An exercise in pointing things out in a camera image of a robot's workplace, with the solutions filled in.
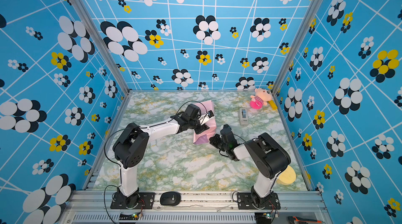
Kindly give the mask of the purple wrapping paper sheet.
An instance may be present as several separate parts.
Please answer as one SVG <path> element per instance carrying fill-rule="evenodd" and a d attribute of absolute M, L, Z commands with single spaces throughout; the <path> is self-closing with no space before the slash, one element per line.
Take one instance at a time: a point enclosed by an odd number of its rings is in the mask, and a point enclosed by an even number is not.
<path fill-rule="evenodd" d="M 200 108 L 202 115 L 206 114 L 209 111 L 212 111 L 215 115 L 214 102 L 212 100 L 197 102 L 195 103 L 195 105 Z M 193 144 L 199 145 L 209 143 L 209 138 L 215 135 L 217 128 L 215 116 L 213 116 L 211 119 L 205 119 L 204 125 L 208 126 L 209 128 L 200 134 L 194 133 Z"/>

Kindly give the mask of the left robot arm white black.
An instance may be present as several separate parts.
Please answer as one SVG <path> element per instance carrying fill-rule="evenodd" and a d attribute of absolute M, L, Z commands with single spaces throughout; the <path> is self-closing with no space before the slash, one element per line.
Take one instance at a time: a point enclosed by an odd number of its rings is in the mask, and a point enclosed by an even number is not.
<path fill-rule="evenodd" d="M 214 112 L 200 109 L 196 104 L 171 116 L 169 119 L 146 126 L 130 123 L 113 145 L 113 151 L 120 169 L 120 185 L 112 196 L 111 209 L 135 209 L 147 204 L 140 198 L 137 181 L 138 164 L 143 159 L 148 142 L 179 134 L 188 129 L 196 134 L 209 130 L 207 122 L 214 118 Z"/>

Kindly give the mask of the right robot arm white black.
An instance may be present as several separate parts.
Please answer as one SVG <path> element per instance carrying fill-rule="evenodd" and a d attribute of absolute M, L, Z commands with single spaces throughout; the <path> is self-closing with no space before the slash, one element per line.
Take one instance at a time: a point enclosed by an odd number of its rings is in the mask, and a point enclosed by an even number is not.
<path fill-rule="evenodd" d="M 272 188 L 279 175 L 291 164 L 291 157 L 285 149 L 268 133 L 262 133 L 256 138 L 239 144 L 231 127 L 227 124 L 223 126 L 220 134 L 209 138 L 209 143 L 232 161 L 251 158 L 259 170 L 256 182 L 251 187 L 250 197 L 253 207 L 264 209 L 272 206 L 277 209 Z"/>

